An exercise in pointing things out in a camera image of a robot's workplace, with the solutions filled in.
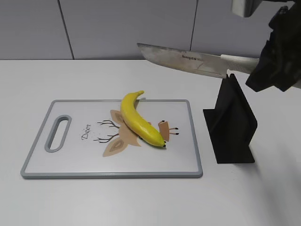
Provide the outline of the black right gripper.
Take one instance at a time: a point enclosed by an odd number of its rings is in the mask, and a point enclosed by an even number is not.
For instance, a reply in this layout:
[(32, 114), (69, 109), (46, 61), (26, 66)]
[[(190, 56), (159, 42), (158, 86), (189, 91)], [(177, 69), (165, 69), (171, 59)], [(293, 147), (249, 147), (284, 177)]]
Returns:
[(246, 80), (255, 92), (276, 87), (282, 92), (301, 88), (301, 2), (282, 6), (269, 22), (272, 29), (264, 47), (266, 58), (260, 58)]

